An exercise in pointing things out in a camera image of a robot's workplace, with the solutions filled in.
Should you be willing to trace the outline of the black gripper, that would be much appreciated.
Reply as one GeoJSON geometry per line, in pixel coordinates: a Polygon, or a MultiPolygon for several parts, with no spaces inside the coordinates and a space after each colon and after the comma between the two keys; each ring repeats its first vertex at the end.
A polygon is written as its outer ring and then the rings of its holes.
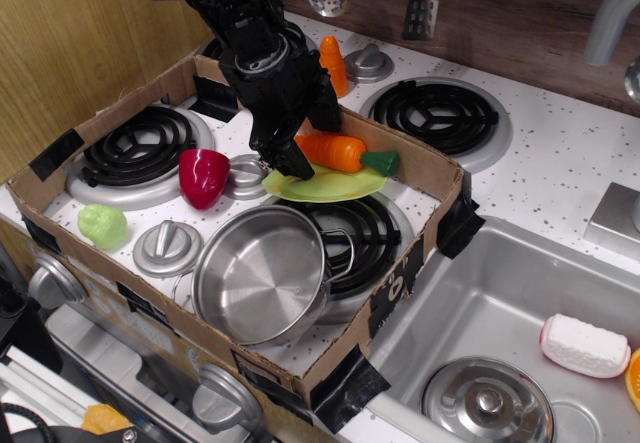
{"type": "Polygon", "coordinates": [[[261,37],[221,43],[220,69],[236,96],[253,115],[250,147],[284,176],[309,180],[311,164],[293,140],[302,123],[338,133],[342,112],[319,51],[304,37],[274,37],[267,47],[261,37]]]}

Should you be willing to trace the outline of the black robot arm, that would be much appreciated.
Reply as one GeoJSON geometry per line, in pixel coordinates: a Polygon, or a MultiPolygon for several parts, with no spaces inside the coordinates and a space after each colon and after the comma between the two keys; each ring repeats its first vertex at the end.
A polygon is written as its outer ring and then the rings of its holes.
{"type": "Polygon", "coordinates": [[[249,146],[273,169],[310,179],[295,142],[304,122],[337,133],[342,113],[328,71],[281,0],[180,0],[193,8],[222,47],[220,70],[253,116],[249,146]]]}

